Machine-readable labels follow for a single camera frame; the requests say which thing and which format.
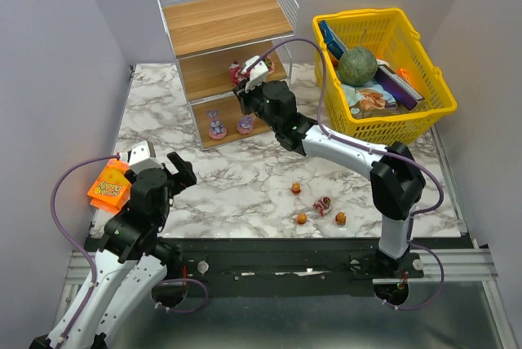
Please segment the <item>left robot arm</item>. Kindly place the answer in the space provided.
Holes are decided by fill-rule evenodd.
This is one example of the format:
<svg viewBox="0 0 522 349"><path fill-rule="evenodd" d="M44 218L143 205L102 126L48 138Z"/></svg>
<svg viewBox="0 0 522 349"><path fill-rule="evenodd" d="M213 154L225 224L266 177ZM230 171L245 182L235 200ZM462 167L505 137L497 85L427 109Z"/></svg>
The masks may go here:
<svg viewBox="0 0 522 349"><path fill-rule="evenodd" d="M105 225L104 235L76 298L56 327L32 348L107 348L139 302L167 275L184 271L179 247L160 237L174 197L196 184L192 164L167 155L172 174L151 154L127 155L130 199Z"/></svg>

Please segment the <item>pink bear toy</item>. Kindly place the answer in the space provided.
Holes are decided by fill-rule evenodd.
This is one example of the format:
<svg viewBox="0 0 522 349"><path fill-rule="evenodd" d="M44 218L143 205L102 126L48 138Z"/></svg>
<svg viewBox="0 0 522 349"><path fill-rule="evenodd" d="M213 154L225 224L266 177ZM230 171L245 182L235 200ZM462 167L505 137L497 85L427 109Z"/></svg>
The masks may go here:
<svg viewBox="0 0 522 349"><path fill-rule="evenodd" d="M246 80L246 76L243 72L243 67L237 62L233 61L229 67L229 75L232 82L232 87L239 85L242 81Z"/></svg>

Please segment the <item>purple bunny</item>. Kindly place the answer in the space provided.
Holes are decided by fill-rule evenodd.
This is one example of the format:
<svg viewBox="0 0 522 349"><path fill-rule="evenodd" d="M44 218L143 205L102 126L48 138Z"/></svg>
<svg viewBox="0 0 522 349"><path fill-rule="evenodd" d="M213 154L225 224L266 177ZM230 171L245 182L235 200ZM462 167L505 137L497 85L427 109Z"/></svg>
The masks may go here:
<svg viewBox="0 0 522 349"><path fill-rule="evenodd" d="M221 140L224 139L228 133L227 128L223 125L223 123L219 120L219 111L218 110L207 110L206 111L208 117L210 118L210 129L209 136L213 140Z"/></svg>
<svg viewBox="0 0 522 349"><path fill-rule="evenodd" d="M249 115L245 115L237 122L237 130L240 134L248 135L254 129L254 118Z"/></svg>

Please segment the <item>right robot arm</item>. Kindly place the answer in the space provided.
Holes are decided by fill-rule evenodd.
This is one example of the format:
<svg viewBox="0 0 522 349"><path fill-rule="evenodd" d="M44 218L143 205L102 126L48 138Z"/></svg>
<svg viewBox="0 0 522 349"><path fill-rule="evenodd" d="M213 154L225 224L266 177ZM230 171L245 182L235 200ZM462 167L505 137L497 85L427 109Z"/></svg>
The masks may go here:
<svg viewBox="0 0 522 349"><path fill-rule="evenodd" d="M410 150L402 143L367 143L321 126L298 112L286 82L263 82L251 89L246 85L243 81L233 88L241 112L268 125L284 149L331 161L370 181L374 206L383 218L378 251L394 261L406 256L411 212L426 185Z"/></svg>

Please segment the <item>orange burger toy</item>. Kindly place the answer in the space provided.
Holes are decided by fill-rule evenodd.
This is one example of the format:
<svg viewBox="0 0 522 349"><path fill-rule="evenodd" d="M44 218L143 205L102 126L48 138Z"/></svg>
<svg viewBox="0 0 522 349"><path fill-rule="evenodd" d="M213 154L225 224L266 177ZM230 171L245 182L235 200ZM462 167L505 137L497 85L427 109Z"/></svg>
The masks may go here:
<svg viewBox="0 0 522 349"><path fill-rule="evenodd" d="M298 225L304 225L307 222L307 215L305 213L297 214L294 217L294 222Z"/></svg>

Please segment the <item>pink strawberry cake toy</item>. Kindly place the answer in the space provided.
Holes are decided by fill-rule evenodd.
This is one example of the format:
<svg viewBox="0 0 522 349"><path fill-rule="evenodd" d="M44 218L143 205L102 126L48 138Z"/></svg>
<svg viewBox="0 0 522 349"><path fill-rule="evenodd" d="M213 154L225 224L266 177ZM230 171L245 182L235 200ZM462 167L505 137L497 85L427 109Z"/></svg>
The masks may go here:
<svg viewBox="0 0 522 349"><path fill-rule="evenodd" d="M263 59L263 62L265 63L266 67L268 68L268 73L271 74L275 70L275 65L272 62L272 59L267 56Z"/></svg>

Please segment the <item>red white cake toy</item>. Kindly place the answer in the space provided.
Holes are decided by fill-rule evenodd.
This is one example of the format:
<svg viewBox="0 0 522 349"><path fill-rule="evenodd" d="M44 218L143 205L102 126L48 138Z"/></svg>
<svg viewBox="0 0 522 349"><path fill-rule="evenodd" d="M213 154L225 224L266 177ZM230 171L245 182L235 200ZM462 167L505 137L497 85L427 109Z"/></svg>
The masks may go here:
<svg viewBox="0 0 522 349"><path fill-rule="evenodd" d="M328 196L319 197L313 204L313 209L322 217L331 211L331 199Z"/></svg>

